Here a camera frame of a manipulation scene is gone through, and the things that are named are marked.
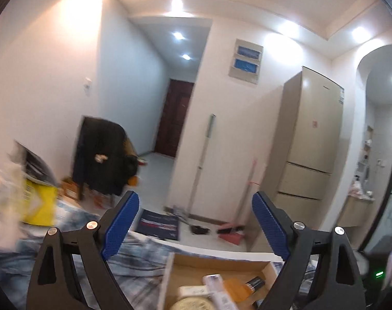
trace black jacket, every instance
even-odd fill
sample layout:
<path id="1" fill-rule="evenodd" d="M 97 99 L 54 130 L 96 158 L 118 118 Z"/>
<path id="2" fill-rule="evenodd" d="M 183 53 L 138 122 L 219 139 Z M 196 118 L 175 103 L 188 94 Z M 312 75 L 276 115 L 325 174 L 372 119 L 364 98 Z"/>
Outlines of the black jacket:
<path id="1" fill-rule="evenodd" d="M 128 179 L 137 173 L 138 161 L 127 156 L 124 129 L 113 122 L 84 117 L 73 163 L 73 181 L 91 190 L 120 196 Z"/>

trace brown door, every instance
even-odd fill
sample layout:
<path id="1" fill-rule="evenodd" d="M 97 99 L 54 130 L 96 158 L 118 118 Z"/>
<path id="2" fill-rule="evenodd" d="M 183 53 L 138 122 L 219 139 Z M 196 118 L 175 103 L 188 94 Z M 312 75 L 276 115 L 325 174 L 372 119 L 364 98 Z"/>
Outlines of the brown door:
<path id="1" fill-rule="evenodd" d="M 193 83 L 170 80 L 154 151 L 176 157 Z"/>

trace sticker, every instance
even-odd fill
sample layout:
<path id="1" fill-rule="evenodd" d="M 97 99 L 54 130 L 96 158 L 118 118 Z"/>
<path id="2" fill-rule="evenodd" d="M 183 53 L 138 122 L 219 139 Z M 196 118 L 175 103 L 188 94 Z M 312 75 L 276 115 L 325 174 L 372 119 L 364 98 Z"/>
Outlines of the sticker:
<path id="1" fill-rule="evenodd" d="M 343 105 L 344 100 L 345 100 L 345 90 L 343 88 L 341 88 L 341 93 L 339 95 L 339 103 Z"/>
<path id="2" fill-rule="evenodd" d="M 76 199 L 77 198 L 77 193 L 76 192 L 74 192 L 74 191 L 71 191 L 71 190 L 66 190 L 66 196 L 69 196 L 70 198 L 74 198 L 74 199 Z"/>

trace cardboard box on floor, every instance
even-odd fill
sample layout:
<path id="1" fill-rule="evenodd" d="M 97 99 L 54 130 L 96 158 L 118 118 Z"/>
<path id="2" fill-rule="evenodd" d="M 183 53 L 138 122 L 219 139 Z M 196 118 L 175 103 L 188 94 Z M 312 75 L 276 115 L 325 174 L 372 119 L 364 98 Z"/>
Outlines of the cardboard box on floor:
<path id="1" fill-rule="evenodd" d="M 220 274 L 223 280 L 237 278 L 243 283 L 256 276 L 266 283 L 247 300 L 237 303 L 239 310 L 252 310 L 252 303 L 266 297 L 277 277 L 277 271 L 270 262 L 201 258 L 171 253 L 168 257 L 160 289 L 157 310 L 170 310 L 178 301 L 181 286 L 201 286 L 205 275 Z"/>
<path id="2" fill-rule="evenodd" d="M 78 200 L 78 186 L 76 183 L 61 182 L 62 196 Z"/>

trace floor mat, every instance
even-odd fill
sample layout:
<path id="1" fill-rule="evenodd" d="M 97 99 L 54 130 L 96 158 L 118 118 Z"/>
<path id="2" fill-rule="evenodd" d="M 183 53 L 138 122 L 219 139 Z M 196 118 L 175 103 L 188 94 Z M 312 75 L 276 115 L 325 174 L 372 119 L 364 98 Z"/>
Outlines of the floor mat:
<path id="1" fill-rule="evenodd" d="M 135 231 L 162 240 L 179 240 L 179 218 L 143 210 Z"/>

